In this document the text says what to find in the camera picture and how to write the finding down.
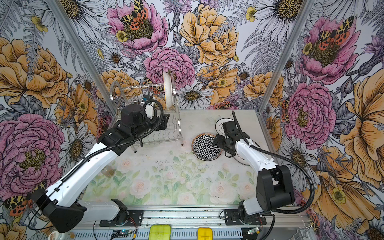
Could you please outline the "plain white plate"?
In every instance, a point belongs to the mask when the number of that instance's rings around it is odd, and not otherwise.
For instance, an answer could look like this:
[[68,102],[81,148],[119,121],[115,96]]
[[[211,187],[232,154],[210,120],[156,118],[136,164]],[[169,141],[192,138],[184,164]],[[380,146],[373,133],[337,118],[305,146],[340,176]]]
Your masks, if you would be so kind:
[[258,168],[263,160],[263,155],[253,149],[253,146],[250,146],[244,140],[236,142],[236,153],[239,158],[245,160],[254,169]]

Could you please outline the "chrome wire dish rack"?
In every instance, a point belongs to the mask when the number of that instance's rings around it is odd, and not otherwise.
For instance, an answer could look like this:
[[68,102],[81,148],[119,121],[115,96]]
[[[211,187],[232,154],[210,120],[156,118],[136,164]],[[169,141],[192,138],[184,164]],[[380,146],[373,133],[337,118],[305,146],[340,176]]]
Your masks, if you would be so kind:
[[125,88],[118,81],[114,81],[110,88],[110,99],[113,101],[116,88],[119,89],[117,113],[111,120],[109,129],[101,137],[107,146],[114,146],[117,154],[131,147],[136,153],[137,146],[144,144],[166,143],[180,141],[183,146],[180,108],[177,101],[175,81],[164,75],[164,82],[160,84],[136,85],[127,87],[128,90],[149,89],[163,87],[165,104],[160,103],[156,96],[139,96],[139,100],[130,100],[125,95]]

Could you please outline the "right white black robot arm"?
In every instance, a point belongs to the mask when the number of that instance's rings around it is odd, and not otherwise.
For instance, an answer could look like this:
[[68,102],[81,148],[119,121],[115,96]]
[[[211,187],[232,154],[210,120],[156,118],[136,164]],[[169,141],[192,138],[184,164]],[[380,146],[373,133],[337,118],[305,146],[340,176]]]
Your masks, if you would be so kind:
[[219,147],[229,157],[238,157],[252,167],[257,174],[256,192],[253,197],[241,201],[235,220],[250,224],[255,218],[269,211],[293,204],[295,201],[290,171],[279,166],[273,158],[256,145],[232,119],[225,118],[216,123],[218,134],[213,146]]

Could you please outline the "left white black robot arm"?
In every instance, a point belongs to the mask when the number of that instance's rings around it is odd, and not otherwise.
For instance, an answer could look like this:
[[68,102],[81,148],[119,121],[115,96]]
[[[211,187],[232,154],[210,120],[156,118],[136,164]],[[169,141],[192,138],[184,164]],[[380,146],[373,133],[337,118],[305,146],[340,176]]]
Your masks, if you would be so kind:
[[126,148],[154,131],[165,130],[168,119],[162,104],[154,99],[146,100],[142,105],[123,107],[120,120],[99,138],[90,152],[55,184],[46,190],[34,191],[31,199],[60,234],[86,222],[107,221],[123,226],[129,213],[121,201],[86,203],[79,201],[78,197]]

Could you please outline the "right yellow box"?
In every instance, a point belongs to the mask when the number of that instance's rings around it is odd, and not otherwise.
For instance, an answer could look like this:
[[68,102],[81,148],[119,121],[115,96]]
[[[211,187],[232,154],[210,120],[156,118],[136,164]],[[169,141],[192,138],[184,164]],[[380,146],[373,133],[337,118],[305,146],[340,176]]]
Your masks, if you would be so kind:
[[213,230],[210,228],[199,228],[197,231],[197,240],[213,240]]

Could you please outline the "left yellow green box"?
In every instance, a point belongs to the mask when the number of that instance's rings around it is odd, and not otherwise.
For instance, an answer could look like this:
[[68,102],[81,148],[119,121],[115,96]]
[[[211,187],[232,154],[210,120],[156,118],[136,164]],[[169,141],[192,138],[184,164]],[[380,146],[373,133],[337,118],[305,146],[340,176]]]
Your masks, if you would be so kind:
[[170,240],[171,233],[170,225],[153,225],[150,228],[148,240]]

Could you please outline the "small green circuit board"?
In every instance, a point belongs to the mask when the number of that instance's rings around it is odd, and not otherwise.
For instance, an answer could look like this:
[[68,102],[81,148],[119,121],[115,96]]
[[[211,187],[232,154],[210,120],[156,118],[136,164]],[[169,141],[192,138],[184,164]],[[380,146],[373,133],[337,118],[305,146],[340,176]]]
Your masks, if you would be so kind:
[[127,237],[130,236],[134,231],[132,229],[116,229],[112,231],[112,237],[113,236],[123,236]]

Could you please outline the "white jar with lid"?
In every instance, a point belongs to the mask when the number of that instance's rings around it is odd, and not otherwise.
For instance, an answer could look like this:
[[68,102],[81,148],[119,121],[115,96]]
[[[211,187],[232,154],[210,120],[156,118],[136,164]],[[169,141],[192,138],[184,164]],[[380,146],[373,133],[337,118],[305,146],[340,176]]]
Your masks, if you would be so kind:
[[76,236],[73,232],[59,233],[58,231],[51,232],[48,240],[75,240]]

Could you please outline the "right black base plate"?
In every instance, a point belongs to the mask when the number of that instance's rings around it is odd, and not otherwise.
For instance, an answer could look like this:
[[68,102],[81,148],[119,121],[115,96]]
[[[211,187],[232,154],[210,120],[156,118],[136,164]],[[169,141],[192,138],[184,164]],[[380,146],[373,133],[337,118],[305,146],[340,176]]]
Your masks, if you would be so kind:
[[247,215],[240,213],[237,209],[225,209],[224,220],[226,226],[264,226],[267,224],[265,216],[261,216],[260,214]]

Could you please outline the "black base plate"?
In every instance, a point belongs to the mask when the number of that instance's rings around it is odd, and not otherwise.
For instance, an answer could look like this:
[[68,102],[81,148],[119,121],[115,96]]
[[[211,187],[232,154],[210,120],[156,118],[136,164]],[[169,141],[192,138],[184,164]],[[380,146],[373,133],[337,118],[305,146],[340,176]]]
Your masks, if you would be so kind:
[[140,227],[143,220],[143,210],[120,210],[110,221],[102,220],[100,227]]
[[260,214],[247,215],[240,213],[237,209],[225,209],[224,220],[226,226],[264,226],[267,224],[265,216],[261,216]]

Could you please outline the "aluminium front rail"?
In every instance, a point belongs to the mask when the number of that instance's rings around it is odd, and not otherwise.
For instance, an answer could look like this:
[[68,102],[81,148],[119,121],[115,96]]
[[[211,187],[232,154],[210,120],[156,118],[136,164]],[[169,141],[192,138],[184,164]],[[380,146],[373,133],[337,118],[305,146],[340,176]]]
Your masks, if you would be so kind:
[[[153,225],[170,225],[171,240],[197,240],[199,228],[213,230],[213,240],[315,240],[316,236],[305,214],[265,215],[266,225],[261,226],[226,226],[224,210],[235,209],[224,206],[208,208],[133,208],[143,210],[140,227],[100,227],[99,221],[80,224],[73,228],[75,240],[148,240]],[[116,229],[132,229],[127,237],[111,236]]]

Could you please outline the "left aluminium corner post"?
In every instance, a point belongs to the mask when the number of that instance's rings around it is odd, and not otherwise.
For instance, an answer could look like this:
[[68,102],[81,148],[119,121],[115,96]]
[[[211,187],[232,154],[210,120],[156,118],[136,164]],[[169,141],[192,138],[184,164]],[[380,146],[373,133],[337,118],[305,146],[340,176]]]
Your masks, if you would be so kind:
[[48,1],[47,4],[50,10],[53,12],[53,15],[56,17],[59,25],[63,28],[67,37],[69,37],[69,41],[71,42],[72,46],[74,47],[75,51],[80,57],[82,63],[85,65],[85,68],[88,74],[92,77],[93,81],[98,87],[98,90],[100,91],[102,97],[104,98],[105,103],[108,105],[112,114],[116,114],[117,104],[114,102],[113,99],[111,99],[110,94],[107,91],[107,88],[104,82],[102,81],[97,68],[92,62],[91,57],[88,54],[85,46],[83,45],[81,38],[78,36],[77,32],[75,31],[75,27],[73,26],[70,18],[66,14],[64,7],[61,5],[61,2]]

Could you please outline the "aluminium corner post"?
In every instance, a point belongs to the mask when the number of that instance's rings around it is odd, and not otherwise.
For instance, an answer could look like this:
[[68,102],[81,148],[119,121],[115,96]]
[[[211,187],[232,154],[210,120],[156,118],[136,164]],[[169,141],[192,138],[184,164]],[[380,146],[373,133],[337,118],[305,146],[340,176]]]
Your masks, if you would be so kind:
[[75,51],[80,57],[82,63],[85,65],[85,68],[88,74],[92,77],[93,81],[98,87],[98,90],[100,91],[102,97],[104,98],[105,103],[108,105],[112,114],[116,114],[117,104],[114,102],[113,99],[111,99],[110,94],[107,91],[107,88],[104,82],[102,81],[97,68],[92,62],[91,57],[88,54],[85,46],[83,45],[81,38],[78,36],[77,32],[75,31],[75,27],[73,26],[70,18],[66,14],[64,7],[61,5],[61,2],[48,1],[47,4],[50,10],[53,12],[53,15],[56,17],[59,25],[63,28],[67,37],[69,37],[69,41],[71,42],[72,46],[74,47]]
[[261,115],[264,111],[267,103],[269,102],[272,93],[278,84],[279,78],[281,76],[281,73],[283,71],[284,65],[286,61],[288,60],[290,56],[290,52],[293,49],[297,39],[299,38],[299,34],[301,33],[302,29],[304,28],[307,18],[310,15],[310,12],[313,8],[313,5],[316,1],[314,0],[307,0],[303,1],[302,7],[298,13],[296,22],[293,25],[293,29],[290,32],[290,35],[287,38],[286,44],[283,48],[283,51],[280,54],[280,57],[278,59],[277,65],[273,71],[273,74],[271,76],[270,83],[266,89],[266,92],[264,93],[264,96],[262,97],[261,103],[258,107],[257,113],[258,115]]

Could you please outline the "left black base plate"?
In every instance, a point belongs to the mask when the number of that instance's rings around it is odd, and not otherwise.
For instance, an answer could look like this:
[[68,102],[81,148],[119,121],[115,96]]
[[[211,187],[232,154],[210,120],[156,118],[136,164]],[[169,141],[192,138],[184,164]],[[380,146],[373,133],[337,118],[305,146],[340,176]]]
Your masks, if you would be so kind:
[[110,221],[102,220],[100,227],[140,227],[143,220],[143,210],[120,210]]

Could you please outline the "right aluminium corner post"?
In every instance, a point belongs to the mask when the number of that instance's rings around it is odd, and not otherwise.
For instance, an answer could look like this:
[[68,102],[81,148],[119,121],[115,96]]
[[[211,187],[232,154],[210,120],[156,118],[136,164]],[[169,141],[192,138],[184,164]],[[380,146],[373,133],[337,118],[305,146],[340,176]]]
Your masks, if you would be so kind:
[[280,57],[278,59],[277,65],[273,71],[273,74],[271,76],[270,83],[266,89],[266,92],[264,93],[264,96],[262,97],[261,103],[258,107],[257,113],[258,115],[261,115],[264,111],[267,103],[269,102],[272,93],[278,84],[279,78],[281,76],[281,73],[283,71],[284,65],[286,61],[288,60],[290,56],[290,52],[293,49],[297,39],[299,38],[299,34],[301,33],[302,29],[304,28],[307,18],[310,15],[310,12],[313,8],[313,5],[316,1],[314,0],[307,0],[303,1],[302,7],[298,13],[296,22],[293,25],[293,29],[290,32],[290,35],[287,38],[286,44],[283,48],[283,51],[280,54]]

